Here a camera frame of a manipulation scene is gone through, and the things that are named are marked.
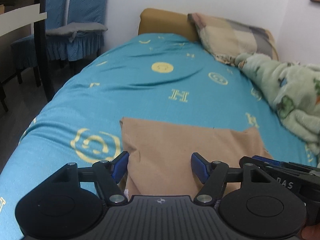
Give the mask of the person's right hand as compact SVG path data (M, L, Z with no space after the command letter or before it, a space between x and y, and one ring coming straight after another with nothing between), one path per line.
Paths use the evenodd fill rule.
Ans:
M301 233L304 240L320 240L320 224L306 226Z

